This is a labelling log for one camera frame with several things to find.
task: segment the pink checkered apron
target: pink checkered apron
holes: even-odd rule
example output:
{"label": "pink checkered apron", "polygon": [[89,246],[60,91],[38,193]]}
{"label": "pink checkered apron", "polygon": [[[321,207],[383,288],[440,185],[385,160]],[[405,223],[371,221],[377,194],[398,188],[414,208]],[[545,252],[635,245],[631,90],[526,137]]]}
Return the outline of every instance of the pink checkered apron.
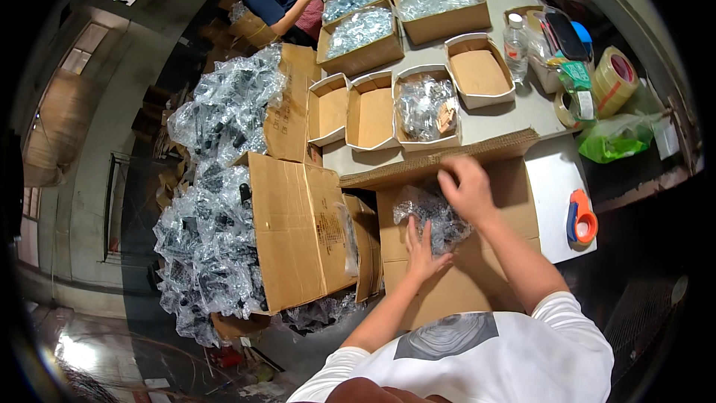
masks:
{"label": "pink checkered apron", "polygon": [[296,22],[296,27],[318,40],[321,32],[321,15],[323,14],[323,0],[312,0]]}

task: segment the orange tape dispenser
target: orange tape dispenser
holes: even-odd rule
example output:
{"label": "orange tape dispenser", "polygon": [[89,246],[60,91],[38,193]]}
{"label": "orange tape dispenser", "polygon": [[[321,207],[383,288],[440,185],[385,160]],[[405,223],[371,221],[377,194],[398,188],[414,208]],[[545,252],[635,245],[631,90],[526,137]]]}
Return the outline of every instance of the orange tape dispenser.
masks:
{"label": "orange tape dispenser", "polygon": [[567,215],[567,238],[571,243],[588,245],[596,237],[599,225],[596,215],[589,210],[589,201],[584,190],[578,189],[569,196]]}

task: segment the clear tape roll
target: clear tape roll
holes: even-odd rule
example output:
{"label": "clear tape roll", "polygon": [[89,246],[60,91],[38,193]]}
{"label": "clear tape roll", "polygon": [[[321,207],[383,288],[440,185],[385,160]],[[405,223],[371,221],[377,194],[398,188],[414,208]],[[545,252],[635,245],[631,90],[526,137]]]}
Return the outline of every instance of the clear tape roll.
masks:
{"label": "clear tape roll", "polygon": [[597,115],[607,119],[637,90],[639,77],[629,59],[616,47],[604,50],[591,80]]}
{"label": "clear tape roll", "polygon": [[554,97],[554,113],[557,114],[559,121],[567,128],[581,129],[583,123],[574,119],[572,112],[569,112],[569,109],[564,104],[564,97],[569,99],[569,94],[563,88],[560,88]]}

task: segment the water bottle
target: water bottle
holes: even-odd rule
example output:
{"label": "water bottle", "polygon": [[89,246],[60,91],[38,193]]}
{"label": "water bottle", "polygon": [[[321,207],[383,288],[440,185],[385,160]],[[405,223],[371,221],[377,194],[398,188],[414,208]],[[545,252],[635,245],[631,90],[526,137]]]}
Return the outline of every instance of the water bottle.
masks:
{"label": "water bottle", "polygon": [[522,83],[527,75],[527,35],[522,28],[522,16],[512,13],[509,25],[502,33],[505,41],[505,62],[515,83]]}

